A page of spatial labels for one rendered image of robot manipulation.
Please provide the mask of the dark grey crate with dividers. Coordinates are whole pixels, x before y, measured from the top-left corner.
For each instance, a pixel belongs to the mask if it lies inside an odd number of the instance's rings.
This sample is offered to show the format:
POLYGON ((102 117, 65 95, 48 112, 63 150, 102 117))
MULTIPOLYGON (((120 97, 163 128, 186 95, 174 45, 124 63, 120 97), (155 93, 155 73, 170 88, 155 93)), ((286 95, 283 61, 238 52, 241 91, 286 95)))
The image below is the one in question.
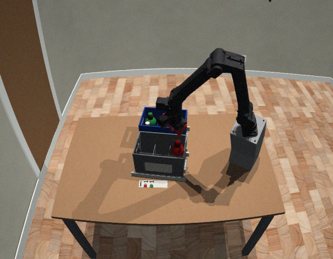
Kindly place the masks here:
POLYGON ((183 177, 186 140, 183 134, 139 131, 132 153, 135 172, 183 177), (171 155, 176 140, 184 147, 183 156, 171 155))

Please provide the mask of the red bottle with pink label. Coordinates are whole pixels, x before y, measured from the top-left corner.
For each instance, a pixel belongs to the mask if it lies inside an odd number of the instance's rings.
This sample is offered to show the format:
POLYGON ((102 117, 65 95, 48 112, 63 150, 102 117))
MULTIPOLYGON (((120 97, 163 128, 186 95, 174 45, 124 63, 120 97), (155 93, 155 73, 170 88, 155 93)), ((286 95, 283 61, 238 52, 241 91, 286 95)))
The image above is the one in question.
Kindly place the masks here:
POLYGON ((176 140, 175 144, 171 148, 171 155, 175 156, 183 156, 184 154, 184 147, 181 145, 180 140, 176 140))

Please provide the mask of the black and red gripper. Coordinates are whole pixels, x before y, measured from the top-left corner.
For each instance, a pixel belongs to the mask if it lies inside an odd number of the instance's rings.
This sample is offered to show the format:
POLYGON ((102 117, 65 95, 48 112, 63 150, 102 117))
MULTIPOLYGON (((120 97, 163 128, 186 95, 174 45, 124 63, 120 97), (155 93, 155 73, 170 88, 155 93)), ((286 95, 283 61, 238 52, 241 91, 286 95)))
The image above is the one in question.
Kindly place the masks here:
MULTIPOLYGON (((171 112, 172 113, 172 112, 171 112)), ((183 133, 183 131, 186 129, 186 127, 187 127, 187 121, 184 119, 184 118, 182 118, 182 112, 181 113, 179 113, 179 114, 174 114, 174 113, 172 113, 173 115, 179 115, 180 114, 180 123, 178 123, 178 124, 176 124, 176 125, 174 125, 173 123, 169 123, 168 124, 168 127, 171 129, 171 131, 173 131, 174 129, 175 129, 175 131, 176 131, 176 133, 177 133, 177 135, 178 135, 178 137, 180 137, 181 135, 182 135, 182 133, 183 133), (172 127, 173 128, 172 128, 172 127), (181 130, 181 133, 179 134, 179 132, 180 132, 180 130, 181 130)))

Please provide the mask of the green bottle with pale green label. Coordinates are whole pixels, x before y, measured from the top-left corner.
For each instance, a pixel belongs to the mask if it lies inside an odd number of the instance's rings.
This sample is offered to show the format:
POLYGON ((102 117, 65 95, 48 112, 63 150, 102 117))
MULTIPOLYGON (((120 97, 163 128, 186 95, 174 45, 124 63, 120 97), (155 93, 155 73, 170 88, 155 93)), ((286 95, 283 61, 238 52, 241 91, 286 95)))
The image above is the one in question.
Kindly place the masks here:
POLYGON ((153 117, 152 112, 148 113, 148 117, 146 118, 145 122, 147 122, 147 121, 149 121, 151 126, 157 126, 157 121, 156 121, 155 117, 153 117))

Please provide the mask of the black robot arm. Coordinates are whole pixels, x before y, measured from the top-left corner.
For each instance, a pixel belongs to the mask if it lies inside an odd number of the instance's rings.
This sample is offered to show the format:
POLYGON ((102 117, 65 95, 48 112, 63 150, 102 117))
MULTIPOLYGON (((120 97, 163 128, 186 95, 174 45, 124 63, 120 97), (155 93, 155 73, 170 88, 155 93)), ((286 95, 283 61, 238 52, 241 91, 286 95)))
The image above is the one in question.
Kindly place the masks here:
POLYGON ((167 111, 157 117, 158 125, 165 129, 170 122, 174 125, 180 123, 182 102, 211 77, 216 79, 222 73, 232 74, 238 103, 236 120, 241 125, 243 137, 258 135, 253 104, 249 101, 244 56, 222 48, 215 49, 190 77, 171 90, 169 97, 157 97, 156 110, 167 111), (171 112, 179 115, 173 115, 171 112))

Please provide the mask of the white paper pick list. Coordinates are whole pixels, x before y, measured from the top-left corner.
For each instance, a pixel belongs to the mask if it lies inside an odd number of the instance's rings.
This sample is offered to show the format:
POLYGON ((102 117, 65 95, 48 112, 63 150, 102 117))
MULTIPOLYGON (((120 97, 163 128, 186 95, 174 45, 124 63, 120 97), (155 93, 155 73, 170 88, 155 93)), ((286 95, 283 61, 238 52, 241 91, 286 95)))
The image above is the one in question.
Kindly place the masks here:
POLYGON ((139 180, 139 187, 144 187, 144 188, 167 188, 167 181, 139 180))

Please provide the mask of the blue crate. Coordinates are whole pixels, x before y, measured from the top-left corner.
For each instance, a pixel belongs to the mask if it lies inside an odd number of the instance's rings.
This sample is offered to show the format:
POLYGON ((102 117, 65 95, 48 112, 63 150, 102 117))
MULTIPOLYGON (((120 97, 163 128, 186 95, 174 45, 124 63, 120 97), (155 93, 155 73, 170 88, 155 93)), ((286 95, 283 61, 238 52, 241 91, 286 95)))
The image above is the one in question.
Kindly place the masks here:
MULTIPOLYGON (((148 113, 152 112, 153 117, 155 117, 157 121, 157 117, 161 116, 163 113, 167 113, 167 111, 163 110, 156 110, 156 107, 144 107, 140 122, 139 122, 139 131, 144 131, 144 132, 157 132, 157 133, 170 133, 170 134, 177 134, 175 129, 171 131, 169 127, 166 127, 165 129, 162 129, 158 123, 157 126, 146 126, 145 125, 145 120, 148 117, 148 113), (143 121, 142 121, 143 120, 143 121), (142 124, 141 124, 142 123, 142 124)), ((182 110, 182 118, 186 120, 187 117, 187 110, 182 110)), ((187 121, 187 120, 186 120, 187 121)))

